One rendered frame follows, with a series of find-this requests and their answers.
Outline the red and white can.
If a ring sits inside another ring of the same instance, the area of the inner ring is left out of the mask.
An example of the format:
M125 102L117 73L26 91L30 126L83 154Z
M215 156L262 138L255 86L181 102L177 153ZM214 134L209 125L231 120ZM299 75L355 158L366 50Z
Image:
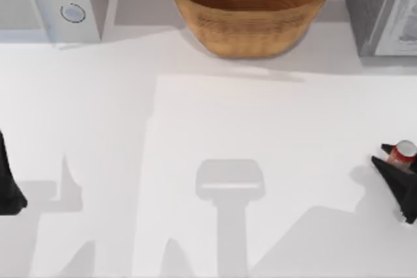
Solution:
M412 168L417 158L417 146L409 140L399 141L388 154L386 162L396 166L406 173L415 173Z

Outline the brown woven basket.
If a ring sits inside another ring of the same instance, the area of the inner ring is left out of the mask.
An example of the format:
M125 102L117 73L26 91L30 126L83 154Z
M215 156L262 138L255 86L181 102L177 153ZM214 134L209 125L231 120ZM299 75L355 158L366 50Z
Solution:
M234 59L279 55L306 33L326 0L174 0L196 39Z

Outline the pale microwave oven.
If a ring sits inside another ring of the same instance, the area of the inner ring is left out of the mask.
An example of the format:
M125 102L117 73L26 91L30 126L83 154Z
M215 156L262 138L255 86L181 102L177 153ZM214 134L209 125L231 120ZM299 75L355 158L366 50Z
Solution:
M75 3L86 12L81 23L60 13ZM0 0L0 43L90 44L100 42L109 0Z

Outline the round grey microwave knob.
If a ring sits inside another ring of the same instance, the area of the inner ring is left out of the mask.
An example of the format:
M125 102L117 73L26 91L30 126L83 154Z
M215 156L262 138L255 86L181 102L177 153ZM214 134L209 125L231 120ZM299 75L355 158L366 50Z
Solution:
M81 23L87 16L85 10L75 3L61 6L60 13L61 16L70 23Z

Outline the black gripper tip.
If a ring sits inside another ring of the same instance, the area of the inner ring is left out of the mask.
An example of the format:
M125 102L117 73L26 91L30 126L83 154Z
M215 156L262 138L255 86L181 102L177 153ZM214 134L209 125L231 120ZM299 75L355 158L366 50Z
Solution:
M18 215L28 201L10 169L3 133L0 131L0 215Z

